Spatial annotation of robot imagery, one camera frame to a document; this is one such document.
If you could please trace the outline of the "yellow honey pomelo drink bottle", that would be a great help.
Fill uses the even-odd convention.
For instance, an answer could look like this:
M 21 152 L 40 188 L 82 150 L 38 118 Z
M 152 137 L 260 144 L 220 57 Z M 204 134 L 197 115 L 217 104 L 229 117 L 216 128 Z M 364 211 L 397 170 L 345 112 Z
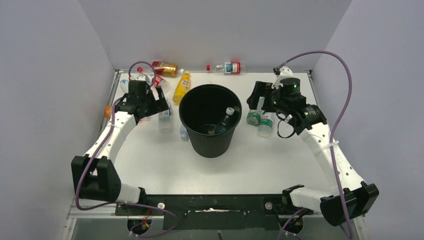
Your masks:
M 176 89 L 172 97 L 172 101 L 175 104 L 179 105 L 181 103 L 182 98 L 190 90 L 190 86 L 191 86 L 191 73 L 189 71 L 185 71 L 176 86 Z

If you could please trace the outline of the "green white label water bottle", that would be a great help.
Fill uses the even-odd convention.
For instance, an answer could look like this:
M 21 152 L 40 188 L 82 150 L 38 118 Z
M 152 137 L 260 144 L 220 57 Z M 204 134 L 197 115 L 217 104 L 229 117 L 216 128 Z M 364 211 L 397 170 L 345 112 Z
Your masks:
M 261 138 L 270 138 L 273 133 L 275 113 L 263 112 L 258 124 L 258 136 Z

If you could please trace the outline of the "small crushed clear bottle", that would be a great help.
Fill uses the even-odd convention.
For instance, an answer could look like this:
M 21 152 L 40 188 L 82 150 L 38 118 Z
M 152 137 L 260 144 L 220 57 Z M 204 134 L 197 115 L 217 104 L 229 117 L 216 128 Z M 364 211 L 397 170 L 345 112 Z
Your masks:
M 180 139 L 181 139 L 182 141 L 188 141 L 188 140 L 190 139 L 190 138 L 189 138 L 188 131 L 187 131 L 187 129 L 184 127 L 184 125 L 181 125 L 181 126 L 180 126 L 179 133 L 180 133 Z

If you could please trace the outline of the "black plastic waste bin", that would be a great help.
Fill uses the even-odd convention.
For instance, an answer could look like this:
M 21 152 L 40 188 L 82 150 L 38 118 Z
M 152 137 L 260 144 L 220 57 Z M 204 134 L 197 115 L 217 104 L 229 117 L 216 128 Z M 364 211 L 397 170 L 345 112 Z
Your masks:
M 213 128 L 224 118 L 228 107 L 235 110 L 230 128 L 225 133 L 213 134 Z M 241 101 L 232 90 L 222 85 L 194 87 L 179 104 L 179 118 L 188 131 L 191 145 L 205 158 L 217 158 L 228 150 L 241 117 Z

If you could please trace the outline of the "orange drink bottle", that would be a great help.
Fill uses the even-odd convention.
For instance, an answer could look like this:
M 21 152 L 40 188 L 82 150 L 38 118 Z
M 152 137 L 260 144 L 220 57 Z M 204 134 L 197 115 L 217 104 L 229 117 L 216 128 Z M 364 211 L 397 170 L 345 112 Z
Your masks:
M 107 105 L 103 110 L 103 116 L 106 119 L 110 119 L 112 115 L 112 110 L 113 110 L 113 107 L 111 105 Z

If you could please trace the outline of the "clear bottle blue white label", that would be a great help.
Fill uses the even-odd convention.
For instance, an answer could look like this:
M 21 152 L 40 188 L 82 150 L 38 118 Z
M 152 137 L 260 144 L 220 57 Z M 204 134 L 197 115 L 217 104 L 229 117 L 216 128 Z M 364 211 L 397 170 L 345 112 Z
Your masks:
M 130 80 L 127 78 L 119 80 L 119 86 L 125 94 L 129 92 L 129 82 Z

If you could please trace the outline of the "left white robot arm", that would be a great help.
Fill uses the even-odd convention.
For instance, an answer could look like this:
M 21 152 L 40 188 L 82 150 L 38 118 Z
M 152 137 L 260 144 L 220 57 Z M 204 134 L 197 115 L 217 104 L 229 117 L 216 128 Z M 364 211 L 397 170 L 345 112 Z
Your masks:
M 132 204 L 145 201 L 145 190 L 122 183 L 114 163 L 140 119 L 169 109 L 163 89 L 157 86 L 155 90 L 158 99 L 147 82 L 130 81 L 128 93 L 113 103 L 110 120 L 100 137 L 86 153 L 73 158 L 71 172 L 78 199 Z

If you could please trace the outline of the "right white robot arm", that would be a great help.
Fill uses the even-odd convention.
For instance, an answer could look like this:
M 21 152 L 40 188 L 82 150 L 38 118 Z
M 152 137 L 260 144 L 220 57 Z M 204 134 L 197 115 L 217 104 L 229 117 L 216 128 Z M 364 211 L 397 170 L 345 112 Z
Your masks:
M 332 226 L 353 220 L 369 212 L 380 192 L 354 170 L 338 143 L 330 137 L 330 126 L 317 105 L 306 102 L 300 92 L 300 79 L 282 79 L 278 87 L 271 82 L 256 81 L 247 99 L 250 109 L 264 99 L 262 110 L 282 114 L 282 121 L 293 127 L 318 161 L 330 186 L 330 192 L 309 189 L 298 184 L 282 192 L 282 209 L 289 214 L 299 208 L 319 212 Z

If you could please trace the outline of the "dark bottle in bin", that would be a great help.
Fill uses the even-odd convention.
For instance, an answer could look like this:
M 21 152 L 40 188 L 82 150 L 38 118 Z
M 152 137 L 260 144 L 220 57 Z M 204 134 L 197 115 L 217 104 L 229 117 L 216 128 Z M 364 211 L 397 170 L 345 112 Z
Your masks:
M 213 134 L 223 134 L 228 131 L 231 127 L 231 122 L 233 120 L 233 115 L 235 113 L 235 109 L 232 107 L 227 107 L 225 110 L 225 116 L 222 120 L 220 120 L 215 127 L 213 128 Z

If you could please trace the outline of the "gold red tea bottle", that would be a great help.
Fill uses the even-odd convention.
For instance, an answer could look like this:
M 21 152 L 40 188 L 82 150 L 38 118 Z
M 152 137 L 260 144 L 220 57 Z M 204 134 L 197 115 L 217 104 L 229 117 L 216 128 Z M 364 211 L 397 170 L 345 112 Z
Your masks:
M 185 72 L 183 68 L 180 68 L 175 64 L 168 64 L 161 61 L 153 61 L 151 65 L 156 74 L 161 76 L 177 77 L 179 74 L 183 74 Z

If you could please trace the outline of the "clear bottle red blue label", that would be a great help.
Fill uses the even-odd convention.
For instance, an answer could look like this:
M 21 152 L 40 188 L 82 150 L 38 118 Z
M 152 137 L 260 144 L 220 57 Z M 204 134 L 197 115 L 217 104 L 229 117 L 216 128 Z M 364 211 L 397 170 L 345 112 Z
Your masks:
M 240 62 L 229 61 L 224 62 L 221 65 L 206 65 L 206 71 L 208 73 L 219 73 L 224 75 L 240 75 L 246 71 L 246 67 Z

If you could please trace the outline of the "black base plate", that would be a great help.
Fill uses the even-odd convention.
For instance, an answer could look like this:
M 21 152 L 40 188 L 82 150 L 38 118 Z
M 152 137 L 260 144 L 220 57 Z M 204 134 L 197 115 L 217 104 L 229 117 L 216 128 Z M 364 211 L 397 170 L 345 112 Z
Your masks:
M 163 217 L 163 229 L 177 230 L 244 230 L 260 228 L 276 231 L 297 211 L 288 206 L 281 194 L 237 195 L 153 195 L 144 207 L 119 204 L 115 215 L 126 217 Z

